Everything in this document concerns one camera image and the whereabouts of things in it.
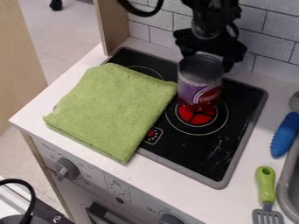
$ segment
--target wooden panel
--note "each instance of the wooden panel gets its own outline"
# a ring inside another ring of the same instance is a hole
[[[46,86],[17,0],[0,0],[0,132]]]
[[[129,36],[128,13],[117,0],[94,0],[104,53],[110,55]]]

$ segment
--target subway tile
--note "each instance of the subway tile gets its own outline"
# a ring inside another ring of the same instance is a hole
[[[232,69],[232,73],[243,73],[243,72],[251,72],[254,66],[254,58],[256,56],[250,52],[248,52],[243,61],[239,63],[235,63]]]
[[[171,49],[177,49],[172,31],[165,31],[155,27],[150,27],[150,42]]]
[[[157,0],[149,0],[149,5],[156,6]],[[163,9],[167,11],[173,11],[185,15],[192,15],[192,10],[188,6],[184,5],[181,0],[164,0]]]
[[[268,0],[268,9],[299,16],[298,0]]]
[[[174,30],[191,28],[192,17],[174,14]]]
[[[298,41],[299,17],[268,12],[264,32],[277,37]]]
[[[129,21],[129,34],[131,37],[150,41],[149,26]]]
[[[251,53],[285,61],[289,60],[294,46],[292,41],[244,30],[240,30],[240,41],[247,46]]]
[[[299,66],[286,62],[258,56],[254,64],[254,72],[299,84]]]
[[[294,52],[293,52],[290,62],[297,64],[299,66],[299,45],[298,44],[296,44],[296,47],[294,49]]]
[[[140,4],[134,3],[134,6],[137,9],[143,10],[143,11],[152,11],[153,9],[149,6],[144,6]],[[159,27],[168,31],[172,30],[172,13],[160,10],[155,16],[153,17],[138,17],[136,15],[129,13],[129,20],[138,22],[145,25],[152,25],[155,27]]]
[[[235,23],[240,28],[261,32],[265,16],[266,12],[264,10],[242,6],[241,18],[236,19]]]
[[[148,0],[129,0],[129,1],[134,4],[148,4]]]

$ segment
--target burner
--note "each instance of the burner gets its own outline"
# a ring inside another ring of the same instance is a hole
[[[157,78],[159,80],[164,80],[163,76],[156,72],[154,69],[148,68],[146,66],[127,66],[127,68],[137,71],[141,74],[147,74],[151,77]]]
[[[166,119],[170,125],[187,135],[206,136],[222,129],[228,120],[227,105],[221,103],[209,111],[190,112],[184,105],[173,101],[166,109]]]
[[[212,107],[209,111],[193,113],[189,111],[185,105],[177,105],[176,115],[177,118],[186,125],[192,127],[204,127],[217,119],[218,110],[216,107]]]

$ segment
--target white tile wall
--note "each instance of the white tile wall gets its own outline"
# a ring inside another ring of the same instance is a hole
[[[150,27],[146,24],[129,21],[129,33],[134,38],[150,41]]]
[[[155,27],[149,28],[150,42],[160,46],[167,46],[171,49],[176,49],[175,39],[172,36],[172,31],[165,31]]]
[[[144,11],[151,11],[157,2],[130,1]],[[181,1],[164,0],[163,9],[154,17],[129,14],[131,36],[177,50],[172,32],[190,28],[192,20],[191,9]],[[241,19],[235,22],[242,28],[240,41],[248,53],[232,71],[299,81],[299,0],[240,0],[240,6]]]
[[[149,5],[155,7],[156,2],[157,0],[149,0]],[[181,0],[164,0],[163,9],[189,16],[192,15],[192,10],[189,7],[182,4]]]
[[[192,21],[192,17],[175,13],[173,18],[174,30],[190,28],[191,21]]]
[[[296,44],[296,47],[294,49],[294,52],[293,52],[290,62],[297,64],[299,66],[299,45],[298,44]]]
[[[240,40],[251,53],[265,55],[274,59],[288,61],[294,43],[251,31],[240,31]]]
[[[153,9],[149,6],[144,6],[140,4],[134,4],[137,9],[143,11],[152,11]],[[138,17],[129,13],[129,20],[138,22],[145,25],[151,25],[155,27],[159,27],[168,31],[172,31],[173,26],[173,15],[171,12],[160,10],[155,16],[153,17]]]
[[[241,19],[236,20],[236,25],[240,28],[261,32],[266,12],[251,7],[242,7]]]
[[[299,17],[268,12],[264,32],[276,37],[298,41]]]
[[[254,72],[278,80],[299,84],[299,66],[294,66],[275,59],[258,56],[254,64]]]

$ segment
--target burner ring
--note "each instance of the burner ring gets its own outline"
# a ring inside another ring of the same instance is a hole
[[[177,114],[177,101],[173,101],[165,112],[169,124],[176,130],[190,136],[207,136],[221,130],[229,118],[229,110],[225,103],[216,107],[217,114],[215,118],[207,124],[192,125],[179,119]]]
[[[164,80],[163,76],[159,72],[155,71],[154,69],[148,68],[146,66],[127,66],[127,68],[132,68],[134,71],[137,71],[137,72],[142,73],[142,74],[147,74],[147,73],[142,71],[143,69],[150,70],[150,72],[153,73],[150,76],[158,78],[160,80]]]
[[[176,106],[176,108],[175,108],[175,113],[176,113],[176,116],[177,116],[177,118],[178,118],[178,120],[181,122],[181,123],[184,123],[185,125],[188,125],[188,126],[191,126],[191,127],[195,127],[195,128],[198,128],[198,127],[205,127],[205,126],[207,126],[207,125],[210,125],[210,124],[212,124],[213,122],[215,122],[216,121],[216,119],[217,119],[217,117],[218,117],[218,113],[219,113],[219,111],[218,111],[218,108],[217,107],[215,107],[215,115],[213,116],[213,118],[212,118],[212,120],[211,121],[208,121],[207,123],[204,123],[204,124],[197,124],[197,125],[192,125],[192,124],[190,124],[190,123],[187,123],[186,121],[184,121],[181,117],[180,117],[180,115],[178,114],[178,104],[177,104],[177,106]]]

